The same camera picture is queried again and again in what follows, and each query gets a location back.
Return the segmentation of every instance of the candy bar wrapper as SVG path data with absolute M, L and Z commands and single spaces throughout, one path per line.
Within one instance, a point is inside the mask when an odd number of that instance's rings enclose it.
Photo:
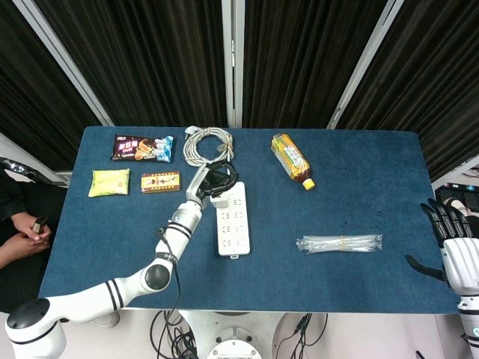
M 113 161 L 171 161 L 173 136 L 146 138 L 115 135 Z

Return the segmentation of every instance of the wire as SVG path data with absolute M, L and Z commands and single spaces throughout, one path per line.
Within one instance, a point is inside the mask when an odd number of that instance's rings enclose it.
M 307 344 L 306 342 L 306 330 L 308 329 L 308 326 L 309 326 L 309 322 L 311 321 L 311 317 L 313 316 L 312 313 L 306 313 L 302 318 L 301 320 L 299 321 L 299 323 L 297 324 L 296 326 L 296 329 L 294 330 L 294 333 L 289 336 L 289 337 L 286 337 L 284 338 L 280 343 L 279 343 L 279 346 L 278 346 L 278 350 L 276 351 L 276 357 L 275 359 L 278 359 L 278 353 L 279 353 L 279 349 L 281 348 L 281 344 L 285 341 L 285 340 L 288 340 L 292 337 L 294 337 L 296 334 L 298 334 L 299 332 L 299 339 L 298 339 L 298 343 L 296 344 L 296 346 L 294 347 L 294 350 L 293 352 L 291 353 L 291 356 L 290 356 L 290 359 L 303 359 L 303 356 L 304 354 L 306 354 L 306 356 L 308 357 L 308 353 L 306 352 L 306 347 L 307 346 L 314 346 L 316 345 L 320 339 L 323 337 L 324 335 L 324 332 L 326 330 L 326 326 L 328 325 L 328 313 L 326 314 L 326 319 L 324 321 L 324 326 L 323 326 L 323 329 L 319 335 L 319 337 L 313 341 L 311 344 Z
M 278 346 L 278 350 L 276 351 L 276 358 L 275 358 L 275 359 L 278 359 L 278 353 L 279 353 L 279 349 L 281 348 L 281 344 L 282 344 L 285 340 L 291 339 L 291 338 L 294 337 L 295 335 L 296 335 L 296 333 L 293 333 L 293 334 L 291 334 L 290 337 L 284 338 L 281 342 L 279 342 L 279 346 Z
M 232 159 L 234 157 L 233 136 L 223 129 L 218 127 L 200 129 L 196 126 L 190 126 L 186 129 L 186 136 L 187 138 L 183 147 L 183 155 L 185 156 L 186 162 L 191 166 L 200 167 L 204 163 L 212 163 L 222 159 Z M 223 142 L 218 147 L 218 151 L 221 154 L 212 160 L 205 159 L 198 153 L 198 143 L 207 136 L 216 136 L 221 142 Z
M 158 236 L 160 237 L 160 240 L 162 240 L 166 244 L 169 254 L 173 255 L 170 244 L 168 243 L 166 238 L 163 236 L 162 231 L 159 230 L 157 233 L 158 233 Z M 163 359 L 198 359 L 195 336 L 191 328 L 189 328 L 188 332 L 186 333 L 183 333 L 179 328 L 174 328 L 173 334 L 171 333 L 171 328 L 177 327 L 179 324 L 183 322 L 183 317 L 181 315 L 179 315 L 177 318 L 175 318 L 173 321 L 170 322 L 171 314 L 176 309 L 181 296 L 180 278 L 178 276 L 176 264 L 173 264 L 173 270 L 174 270 L 174 276 L 176 277 L 177 285 L 178 285 L 177 300 L 174 303 L 173 309 L 171 309 L 170 311 L 160 310 L 153 317 L 151 321 L 151 325 L 150 325 L 150 343 L 156 352 L 156 359 L 159 359 L 160 356 Z M 163 313 L 165 326 L 163 327 L 161 336 L 159 338 L 158 346 L 156 346 L 153 339 L 153 327 L 155 325 L 156 319 L 161 313 Z M 161 353 L 161 346 L 162 346 L 162 341 L 163 341 L 165 332 L 168 332 L 168 344 L 170 344 L 172 357 L 166 356 L 163 353 Z
M 324 331 L 326 330 L 326 326 L 328 325 L 328 313 L 326 313 L 326 319 L 324 321 L 324 326 L 323 326 L 323 330 L 321 331 L 321 334 L 319 335 L 319 337 L 312 343 L 312 344 L 306 344 L 306 346 L 313 346 L 314 344 L 316 344 L 317 342 L 320 341 L 321 337 L 323 336 L 324 334 Z
M 466 172 L 463 173 L 463 176 L 469 178 L 479 178 L 479 168 L 469 168 Z

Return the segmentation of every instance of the yellow snack package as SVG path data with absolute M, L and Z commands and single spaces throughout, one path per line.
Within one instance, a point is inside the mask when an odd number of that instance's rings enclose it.
M 93 171 L 89 197 L 128 194 L 129 168 L 126 170 Z

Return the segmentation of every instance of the black cable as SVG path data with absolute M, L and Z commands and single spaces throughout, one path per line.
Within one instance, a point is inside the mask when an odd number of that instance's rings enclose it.
M 314 344 L 316 344 L 317 342 L 320 341 L 321 337 L 323 336 L 324 334 L 324 331 L 326 330 L 326 326 L 328 325 L 328 313 L 326 313 L 326 320 L 324 321 L 324 326 L 323 326 L 323 330 L 321 331 L 321 334 L 319 335 L 319 337 L 312 343 L 312 344 L 306 344 L 306 346 L 313 346 Z
M 166 240 L 166 238 L 163 236 L 162 231 L 159 230 L 157 232 L 158 236 L 160 237 L 160 240 L 162 240 L 167 248 L 169 254 L 173 255 L 171 251 L 171 247 Z M 183 322 L 183 317 L 179 315 L 177 319 L 174 319 L 173 321 L 170 321 L 171 315 L 176 309 L 178 302 L 180 300 L 181 296 L 181 287 L 180 287 L 180 278 L 178 276 L 178 271 L 177 271 L 177 266 L 176 264 L 173 264 L 173 270 L 174 270 L 174 275 L 177 280 L 177 285 L 178 285 L 178 296 L 177 300 L 173 306 L 173 309 L 170 311 L 163 311 L 160 310 L 154 317 L 150 325 L 150 342 L 153 347 L 153 349 L 156 352 L 156 359 L 159 359 L 159 356 L 161 356 L 163 359 L 198 359 L 197 357 L 197 349 L 196 349 L 196 343 L 195 343 L 195 336 L 192 332 L 192 329 L 189 328 L 188 332 L 183 333 L 179 328 L 174 328 L 177 327 L 179 324 Z M 158 318 L 159 314 L 163 312 L 163 319 L 165 320 L 165 326 L 163 327 L 163 331 L 161 333 L 161 336 L 159 338 L 158 346 L 155 345 L 155 342 L 153 340 L 153 326 L 155 324 L 156 319 Z M 163 341 L 163 337 L 165 335 L 165 332 L 168 333 L 168 344 L 170 345 L 171 349 L 171 355 L 172 358 L 164 355 L 161 353 L 161 343 Z
M 276 351 L 276 358 L 275 359 L 278 359 L 278 353 L 279 353 L 279 349 L 281 348 L 281 344 L 285 341 L 285 340 L 288 340 L 288 339 L 291 339 L 292 337 L 294 337 L 296 335 L 296 333 L 293 333 L 291 334 L 291 336 L 289 336 L 288 338 L 284 338 L 281 342 L 279 342 L 279 346 L 278 346 L 278 350 Z
M 326 314 L 326 319 L 324 321 L 324 326 L 323 326 L 323 329 L 319 335 L 319 337 L 313 341 L 311 344 L 307 344 L 307 340 L 306 340 L 306 331 L 308 329 L 308 326 L 309 326 L 309 323 L 311 321 L 311 318 L 312 318 L 313 314 L 312 313 L 306 313 L 302 318 L 301 320 L 299 321 L 299 323 L 297 324 L 296 326 L 296 329 L 294 330 L 294 333 L 293 335 L 287 337 L 287 338 L 284 338 L 280 343 L 279 343 L 279 346 L 278 346 L 278 350 L 276 352 L 276 359 L 278 359 L 278 353 L 279 353 L 279 349 L 281 348 L 281 344 L 285 341 L 285 340 L 288 340 L 292 337 L 294 337 L 296 334 L 298 334 L 299 332 L 299 339 L 298 339 L 298 342 L 296 343 L 294 349 L 293 349 L 293 352 L 291 353 L 291 356 L 290 356 L 290 359 L 303 359 L 303 356 L 304 356 L 304 353 L 306 351 L 306 347 L 307 346 L 314 346 L 316 345 L 320 339 L 323 337 L 324 335 L 324 332 L 326 331 L 326 326 L 328 325 L 328 313 Z
M 463 175 L 469 178 L 479 178 L 478 175 L 473 175 L 473 174 L 463 174 Z

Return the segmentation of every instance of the bundled white cable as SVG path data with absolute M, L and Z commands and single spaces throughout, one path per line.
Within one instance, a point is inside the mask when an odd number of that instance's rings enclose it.
M 372 252 L 382 249 L 382 234 L 366 236 L 303 236 L 296 240 L 300 251 L 310 253 L 326 251 Z
M 186 143 L 183 147 L 183 155 L 186 162 L 189 165 L 200 167 L 203 163 L 212 163 L 227 159 L 228 161 L 233 158 L 233 136 L 223 129 L 218 127 L 207 127 L 206 129 L 200 129 L 196 126 L 190 126 L 186 129 Z M 222 144 L 218 146 L 218 151 L 221 153 L 215 159 L 205 159 L 198 153 L 198 142 L 207 136 L 216 136 L 219 138 Z

